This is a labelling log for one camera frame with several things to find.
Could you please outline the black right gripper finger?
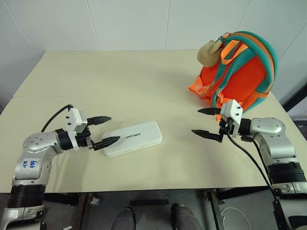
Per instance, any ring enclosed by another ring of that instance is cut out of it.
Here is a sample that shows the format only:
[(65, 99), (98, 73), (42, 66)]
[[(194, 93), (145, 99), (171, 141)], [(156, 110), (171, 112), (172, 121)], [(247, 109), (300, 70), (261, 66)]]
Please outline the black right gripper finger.
[(202, 108), (198, 112), (206, 115), (219, 115), (221, 108)]
[(192, 130), (192, 132), (202, 138), (211, 139), (218, 142), (223, 141), (223, 136), (224, 136), (223, 134), (213, 134), (210, 133), (209, 131), (199, 130), (199, 129)]

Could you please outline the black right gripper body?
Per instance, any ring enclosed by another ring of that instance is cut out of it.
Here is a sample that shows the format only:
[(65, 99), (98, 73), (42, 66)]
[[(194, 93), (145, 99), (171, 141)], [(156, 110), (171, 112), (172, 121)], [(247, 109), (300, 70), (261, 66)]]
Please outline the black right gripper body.
[(224, 135), (227, 135), (227, 133), (229, 135), (233, 134), (234, 131), (234, 121), (232, 118), (227, 118), (226, 120), (222, 119), (219, 122), (219, 138), (223, 138)]

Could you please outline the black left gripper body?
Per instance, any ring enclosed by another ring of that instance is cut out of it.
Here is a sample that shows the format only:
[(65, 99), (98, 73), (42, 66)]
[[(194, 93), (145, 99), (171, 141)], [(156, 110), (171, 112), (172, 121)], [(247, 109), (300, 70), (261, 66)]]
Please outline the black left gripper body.
[(85, 129), (82, 133), (77, 133), (76, 141), (79, 147), (93, 148), (93, 142), (91, 140), (91, 132), (89, 129)]

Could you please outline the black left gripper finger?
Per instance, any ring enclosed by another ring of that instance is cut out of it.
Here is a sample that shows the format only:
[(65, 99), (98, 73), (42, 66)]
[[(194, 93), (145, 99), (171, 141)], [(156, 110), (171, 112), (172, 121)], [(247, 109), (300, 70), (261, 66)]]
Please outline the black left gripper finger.
[(100, 149), (109, 147), (115, 142), (117, 142), (119, 139), (120, 139), (120, 136), (104, 138), (100, 142), (94, 143), (94, 150), (96, 151), (96, 150), (100, 150)]
[(111, 117), (108, 116), (95, 116), (95, 117), (90, 117), (87, 119), (87, 125), (91, 126), (91, 125), (100, 125), (103, 124), (107, 121), (111, 120)]

